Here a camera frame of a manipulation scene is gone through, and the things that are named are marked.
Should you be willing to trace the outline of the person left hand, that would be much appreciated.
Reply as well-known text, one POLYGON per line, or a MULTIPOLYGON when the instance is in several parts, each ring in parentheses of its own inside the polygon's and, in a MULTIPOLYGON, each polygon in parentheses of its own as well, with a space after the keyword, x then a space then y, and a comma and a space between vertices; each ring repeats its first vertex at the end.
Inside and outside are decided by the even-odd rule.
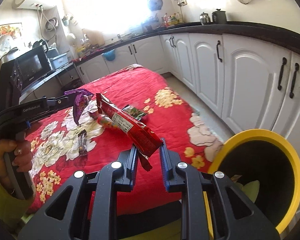
POLYGON ((17 142, 14 140, 0 140, 0 183, 8 191, 12 191, 13 185, 8 177, 4 154, 13 152, 12 166, 17 167, 18 172, 29 172, 32 169, 31 143, 27 140, 17 142))

